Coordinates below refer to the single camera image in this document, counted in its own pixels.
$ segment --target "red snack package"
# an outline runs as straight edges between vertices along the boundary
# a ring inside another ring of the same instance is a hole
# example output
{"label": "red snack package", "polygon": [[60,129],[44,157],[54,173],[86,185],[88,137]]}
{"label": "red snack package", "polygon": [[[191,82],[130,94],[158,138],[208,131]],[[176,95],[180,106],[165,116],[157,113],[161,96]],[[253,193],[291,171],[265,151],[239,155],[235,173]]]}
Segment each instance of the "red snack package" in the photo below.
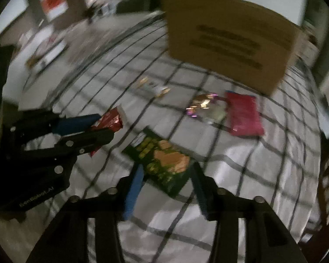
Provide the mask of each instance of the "red snack package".
{"label": "red snack package", "polygon": [[[119,108],[113,108],[112,110],[103,114],[103,116],[91,127],[91,130],[109,128],[113,132],[119,131],[123,127],[122,119],[119,113]],[[101,147],[90,152],[90,156],[93,156]]]}
{"label": "red snack package", "polygon": [[257,111],[256,97],[234,92],[226,92],[225,96],[229,104],[230,134],[235,136],[264,135],[265,131]]}

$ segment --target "red and white poster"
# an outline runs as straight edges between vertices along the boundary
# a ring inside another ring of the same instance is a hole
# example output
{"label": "red and white poster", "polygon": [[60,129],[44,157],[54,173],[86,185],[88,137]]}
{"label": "red and white poster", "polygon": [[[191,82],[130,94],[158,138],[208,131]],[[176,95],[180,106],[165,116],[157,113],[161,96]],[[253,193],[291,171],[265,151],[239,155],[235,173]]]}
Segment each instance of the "red and white poster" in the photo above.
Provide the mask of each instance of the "red and white poster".
{"label": "red and white poster", "polygon": [[40,0],[43,11],[50,22],[68,9],[67,0]]}

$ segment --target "cardboard box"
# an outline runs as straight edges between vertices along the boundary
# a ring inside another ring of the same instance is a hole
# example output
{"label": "cardboard box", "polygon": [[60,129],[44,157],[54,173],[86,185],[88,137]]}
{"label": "cardboard box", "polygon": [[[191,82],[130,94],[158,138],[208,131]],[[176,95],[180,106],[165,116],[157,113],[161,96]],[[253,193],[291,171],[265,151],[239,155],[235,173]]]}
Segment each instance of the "cardboard box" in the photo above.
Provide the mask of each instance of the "cardboard box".
{"label": "cardboard box", "polygon": [[295,61],[300,29],[243,0],[162,0],[169,54],[271,95]]}

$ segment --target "grid pattern cloth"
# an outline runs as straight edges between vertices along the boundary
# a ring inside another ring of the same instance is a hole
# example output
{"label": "grid pattern cloth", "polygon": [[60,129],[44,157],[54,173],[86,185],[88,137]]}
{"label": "grid pattern cloth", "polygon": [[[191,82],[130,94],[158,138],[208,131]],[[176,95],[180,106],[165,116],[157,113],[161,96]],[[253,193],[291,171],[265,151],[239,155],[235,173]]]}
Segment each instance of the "grid pattern cloth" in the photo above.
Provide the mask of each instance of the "grid pattern cloth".
{"label": "grid pattern cloth", "polygon": [[[137,88],[148,76],[171,91],[155,99]],[[97,196],[129,174],[132,161],[121,151],[145,127],[181,147],[200,162],[206,175],[233,194],[263,196],[292,236],[299,240],[316,198],[320,132],[309,77],[289,68],[271,97],[230,78],[172,59],[167,53],[167,30],[162,19],[151,21],[125,36],[92,64],[63,81],[51,99],[54,111],[67,116],[103,114],[121,105],[124,128],[92,158],[78,157],[71,186],[46,202],[46,225],[71,195]],[[208,125],[186,116],[193,98],[226,90],[254,95],[265,129],[261,137],[235,137],[229,122]],[[52,146],[47,135],[35,147]],[[146,182],[132,218],[118,225],[127,262],[206,262],[216,223],[207,222],[189,180],[170,198]],[[239,225],[239,260],[245,253],[244,225]],[[89,225],[89,259],[96,261],[94,223]]]}

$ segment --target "silver screw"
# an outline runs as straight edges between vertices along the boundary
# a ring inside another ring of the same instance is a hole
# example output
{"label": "silver screw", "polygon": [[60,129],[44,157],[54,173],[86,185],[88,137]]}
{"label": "silver screw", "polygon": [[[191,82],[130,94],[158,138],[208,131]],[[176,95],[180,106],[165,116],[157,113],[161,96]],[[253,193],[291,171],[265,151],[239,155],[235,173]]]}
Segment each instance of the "silver screw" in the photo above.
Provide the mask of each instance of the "silver screw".
{"label": "silver screw", "polygon": [[63,167],[61,165],[58,165],[54,169],[56,174],[61,174],[63,172]]}
{"label": "silver screw", "polygon": [[68,140],[68,141],[66,142],[66,145],[67,145],[68,147],[72,147],[72,146],[74,145],[74,142],[73,142],[72,140]]}
{"label": "silver screw", "polygon": [[71,203],[76,203],[76,202],[78,202],[79,200],[80,200],[80,197],[78,197],[78,196],[76,196],[76,195],[71,196],[71,197],[69,198],[69,201],[70,201]]}
{"label": "silver screw", "polygon": [[225,195],[227,191],[224,188],[217,188],[218,195]]}
{"label": "silver screw", "polygon": [[262,204],[264,203],[266,200],[262,197],[262,196],[256,196],[253,198],[256,202]]}
{"label": "silver screw", "polygon": [[107,189],[107,194],[109,194],[109,195],[116,195],[117,193],[118,193],[118,190],[115,187]]}

